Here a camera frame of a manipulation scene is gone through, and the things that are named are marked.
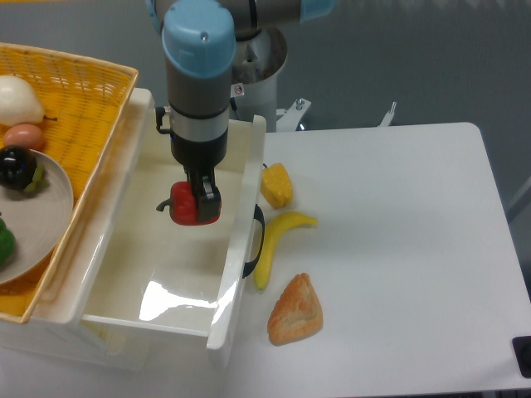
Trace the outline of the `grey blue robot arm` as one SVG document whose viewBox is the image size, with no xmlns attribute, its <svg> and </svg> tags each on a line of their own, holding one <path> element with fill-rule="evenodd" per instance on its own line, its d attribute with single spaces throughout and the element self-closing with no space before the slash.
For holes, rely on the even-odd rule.
<svg viewBox="0 0 531 398">
<path fill-rule="evenodd" d="M 149 1 L 161 37 L 168 104 L 157 130 L 170 138 L 186 181 L 158 210 L 183 226 L 216 221 L 222 209 L 214 168 L 225 157 L 229 119 L 259 114 L 276 129 L 276 79 L 287 59 L 279 26 L 331 13 L 334 1 Z"/>
</svg>

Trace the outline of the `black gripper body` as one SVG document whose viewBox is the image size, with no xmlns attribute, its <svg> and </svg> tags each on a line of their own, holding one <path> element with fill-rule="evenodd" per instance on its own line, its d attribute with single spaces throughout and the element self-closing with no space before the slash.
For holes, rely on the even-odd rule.
<svg viewBox="0 0 531 398">
<path fill-rule="evenodd" d="M 228 109 L 207 119 L 184 116 L 170 106 L 155 109 L 156 129 L 167 134 L 171 154 L 191 182 L 215 182 L 214 169 L 227 153 Z"/>
</svg>

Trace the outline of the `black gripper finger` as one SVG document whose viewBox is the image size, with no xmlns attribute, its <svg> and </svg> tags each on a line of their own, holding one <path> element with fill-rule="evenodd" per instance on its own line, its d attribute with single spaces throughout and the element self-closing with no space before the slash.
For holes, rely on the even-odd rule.
<svg viewBox="0 0 531 398">
<path fill-rule="evenodd" d="M 215 222 L 221 214 L 222 198 L 215 182 L 213 170 L 197 175 L 195 197 L 197 199 L 197 222 Z"/>
<path fill-rule="evenodd" d="M 196 168 L 186 167 L 185 173 L 190 191 L 194 197 L 197 197 L 200 188 L 200 172 Z"/>
</svg>

